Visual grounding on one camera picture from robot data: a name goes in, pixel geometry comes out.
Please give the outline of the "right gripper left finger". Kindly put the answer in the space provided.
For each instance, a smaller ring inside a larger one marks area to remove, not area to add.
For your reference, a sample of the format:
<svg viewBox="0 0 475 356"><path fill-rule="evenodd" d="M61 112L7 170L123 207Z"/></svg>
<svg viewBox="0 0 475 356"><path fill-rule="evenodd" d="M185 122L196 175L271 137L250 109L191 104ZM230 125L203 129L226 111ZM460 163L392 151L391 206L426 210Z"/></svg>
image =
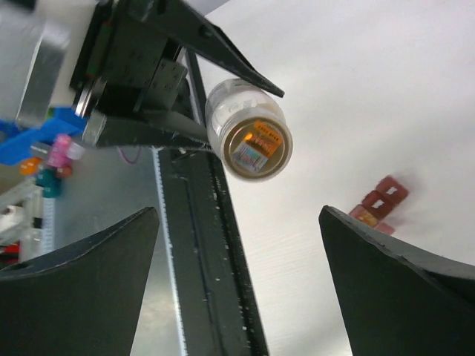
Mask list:
<svg viewBox="0 0 475 356"><path fill-rule="evenodd" d="M1 270L2 355L129 355L160 226L155 208Z"/></svg>

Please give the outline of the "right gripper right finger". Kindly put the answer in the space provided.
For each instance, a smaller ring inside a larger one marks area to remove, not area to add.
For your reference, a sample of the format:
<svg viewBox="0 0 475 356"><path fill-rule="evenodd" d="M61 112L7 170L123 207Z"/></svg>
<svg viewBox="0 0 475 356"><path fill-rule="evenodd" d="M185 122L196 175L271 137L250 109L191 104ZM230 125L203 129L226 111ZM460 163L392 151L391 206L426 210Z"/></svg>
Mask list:
<svg viewBox="0 0 475 356"><path fill-rule="evenodd" d="M336 208L321 236L354 355L473 355L474 267L383 234Z"/></svg>

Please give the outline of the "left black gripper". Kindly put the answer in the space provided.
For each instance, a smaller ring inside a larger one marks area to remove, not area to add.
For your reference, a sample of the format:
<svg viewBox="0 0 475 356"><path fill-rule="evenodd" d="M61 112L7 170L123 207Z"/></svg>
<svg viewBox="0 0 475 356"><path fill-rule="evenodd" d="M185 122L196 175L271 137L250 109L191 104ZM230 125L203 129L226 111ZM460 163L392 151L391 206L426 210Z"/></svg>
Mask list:
<svg viewBox="0 0 475 356"><path fill-rule="evenodd" d="M278 97L231 39L188 2L95 1L70 87L77 116L90 116L82 141L96 148L143 146L212 151L189 114L183 48Z"/></svg>

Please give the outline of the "red weekly pill organizer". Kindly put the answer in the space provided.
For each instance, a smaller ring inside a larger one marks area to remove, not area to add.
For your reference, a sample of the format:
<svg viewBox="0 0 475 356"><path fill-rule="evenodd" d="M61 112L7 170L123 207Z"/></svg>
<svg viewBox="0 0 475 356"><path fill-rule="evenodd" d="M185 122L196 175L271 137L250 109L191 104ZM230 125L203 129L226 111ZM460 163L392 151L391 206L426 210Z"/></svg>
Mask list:
<svg viewBox="0 0 475 356"><path fill-rule="evenodd" d="M386 222L386 219L409 197L409 194L409 190L397 178L387 175L348 215L391 236L396 230Z"/></svg>

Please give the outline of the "clear pill bottle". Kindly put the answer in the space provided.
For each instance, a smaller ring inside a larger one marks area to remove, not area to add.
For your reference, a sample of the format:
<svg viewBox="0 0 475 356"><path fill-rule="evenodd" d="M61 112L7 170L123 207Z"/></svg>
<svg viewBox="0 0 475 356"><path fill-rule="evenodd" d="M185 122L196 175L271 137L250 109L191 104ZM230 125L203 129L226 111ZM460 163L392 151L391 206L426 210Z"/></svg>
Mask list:
<svg viewBox="0 0 475 356"><path fill-rule="evenodd" d="M277 176L292 156L292 134L278 103L242 79L227 79L210 92L206 128L213 151L241 180Z"/></svg>

